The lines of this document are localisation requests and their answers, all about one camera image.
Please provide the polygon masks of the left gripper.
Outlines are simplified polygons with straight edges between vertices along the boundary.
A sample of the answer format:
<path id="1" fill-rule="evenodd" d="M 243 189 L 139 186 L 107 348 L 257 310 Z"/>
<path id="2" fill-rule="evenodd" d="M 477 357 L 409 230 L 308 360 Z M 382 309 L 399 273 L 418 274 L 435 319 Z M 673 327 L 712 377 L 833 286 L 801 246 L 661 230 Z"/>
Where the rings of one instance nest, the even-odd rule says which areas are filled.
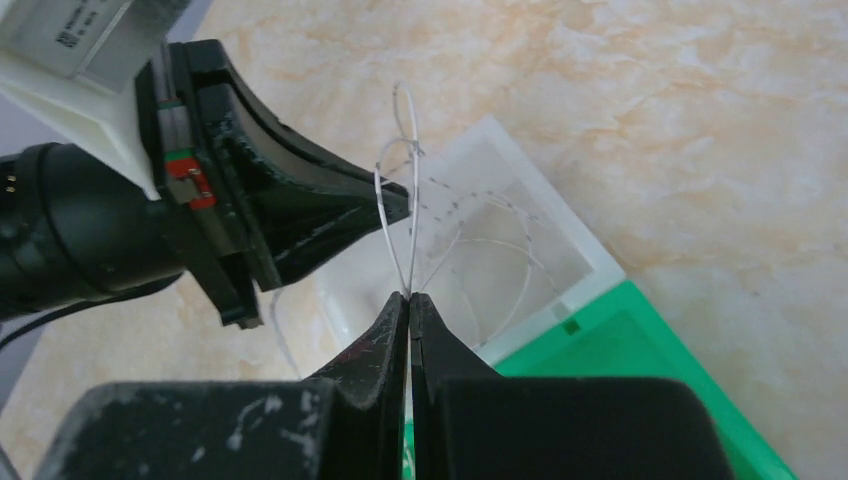
<path id="1" fill-rule="evenodd" d="M 135 94 L 154 218 L 223 325 L 261 325 L 253 278 L 264 291 L 293 284 L 380 230 L 371 173 L 230 84 L 201 89 L 198 108 L 184 44 L 154 48 Z"/>

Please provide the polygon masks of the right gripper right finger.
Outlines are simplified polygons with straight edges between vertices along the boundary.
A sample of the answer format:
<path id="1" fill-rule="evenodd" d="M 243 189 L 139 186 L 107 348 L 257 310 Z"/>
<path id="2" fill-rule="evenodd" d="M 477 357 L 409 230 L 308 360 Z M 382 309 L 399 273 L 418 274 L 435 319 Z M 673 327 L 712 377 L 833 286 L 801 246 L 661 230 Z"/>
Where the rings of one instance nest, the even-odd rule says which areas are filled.
<path id="1" fill-rule="evenodd" d="M 730 479 L 713 422 L 683 383 L 505 377 L 409 303 L 420 479 Z"/>

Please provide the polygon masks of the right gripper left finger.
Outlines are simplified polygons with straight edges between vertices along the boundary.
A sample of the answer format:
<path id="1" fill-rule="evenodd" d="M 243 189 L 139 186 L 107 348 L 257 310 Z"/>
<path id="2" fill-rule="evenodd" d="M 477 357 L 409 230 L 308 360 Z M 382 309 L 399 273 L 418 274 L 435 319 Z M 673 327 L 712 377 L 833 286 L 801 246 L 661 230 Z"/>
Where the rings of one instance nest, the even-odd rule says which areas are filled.
<path id="1" fill-rule="evenodd" d="M 372 325 L 311 377 L 328 381 L 319 479 L 399 479 L 404 455 L 408 300 L 389 295 Z"/>

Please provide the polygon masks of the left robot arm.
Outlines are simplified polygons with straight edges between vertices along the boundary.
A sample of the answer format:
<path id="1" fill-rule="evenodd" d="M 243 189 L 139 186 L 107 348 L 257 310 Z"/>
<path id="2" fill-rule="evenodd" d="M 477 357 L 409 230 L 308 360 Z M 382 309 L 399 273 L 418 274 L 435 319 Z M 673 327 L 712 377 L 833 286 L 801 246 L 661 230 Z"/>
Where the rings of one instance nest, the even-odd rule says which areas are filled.
<path id="1" fill-rule="evenodd" d="M 190 273 L 224 325 L 383 224 L 407 190 L 277 117 L 217 40 L 171 43 L 132 90 L 154 197 L 73 144 L 1 160 L 1 317 L 36 326 L 154 294 Z"/>

